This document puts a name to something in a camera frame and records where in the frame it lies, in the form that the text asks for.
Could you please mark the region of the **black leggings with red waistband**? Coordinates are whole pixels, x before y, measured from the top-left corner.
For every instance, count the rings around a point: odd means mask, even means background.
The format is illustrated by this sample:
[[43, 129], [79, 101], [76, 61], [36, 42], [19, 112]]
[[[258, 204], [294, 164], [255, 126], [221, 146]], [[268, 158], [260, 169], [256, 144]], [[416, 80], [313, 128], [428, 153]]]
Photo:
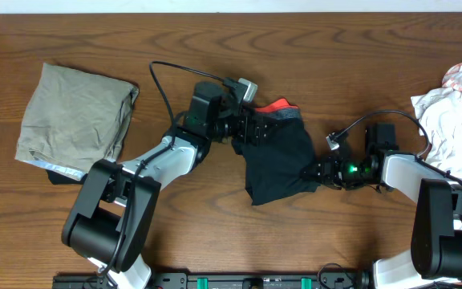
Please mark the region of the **black leggings with red waistband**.
[[245, 190], [252, 204], [314, 192], [320, 183], [302, 177], [316, 153], [300, 107], [280, 98], [255, 108], [253, 121], [261, 129], [257, 142], [232, 140], [234, 152], [245, 159]]

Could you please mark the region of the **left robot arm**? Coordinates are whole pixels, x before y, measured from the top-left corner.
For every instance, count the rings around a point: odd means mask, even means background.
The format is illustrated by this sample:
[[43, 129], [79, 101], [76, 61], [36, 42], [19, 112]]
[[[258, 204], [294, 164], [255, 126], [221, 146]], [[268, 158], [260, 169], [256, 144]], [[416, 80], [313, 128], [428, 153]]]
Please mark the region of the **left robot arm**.
[[258, 142], [265, 125], [249, 106], [257, 85], [227, 78], [196, 84], [187, 112], [154, 148], [121, 164], [93, 164], [63, 227], [62, 241], [96, 265], [93, 275], [59, 275], [55, 288], [146, 288], [152, 277], [142, 249], [160, 191], [190, 173], [213, 142]]

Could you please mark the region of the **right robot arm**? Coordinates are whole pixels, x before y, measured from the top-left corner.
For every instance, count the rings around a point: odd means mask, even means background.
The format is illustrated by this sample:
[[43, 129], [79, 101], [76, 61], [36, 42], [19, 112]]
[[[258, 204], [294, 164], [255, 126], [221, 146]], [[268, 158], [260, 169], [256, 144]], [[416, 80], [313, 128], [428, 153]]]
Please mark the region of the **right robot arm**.
[[336, 190], [395, 189], [416, 204], [409, 250], [374, 262], [355, 287], [462, 288], [462, 179], [392, 150], [363, 161], [320, 158], [301, 175]]

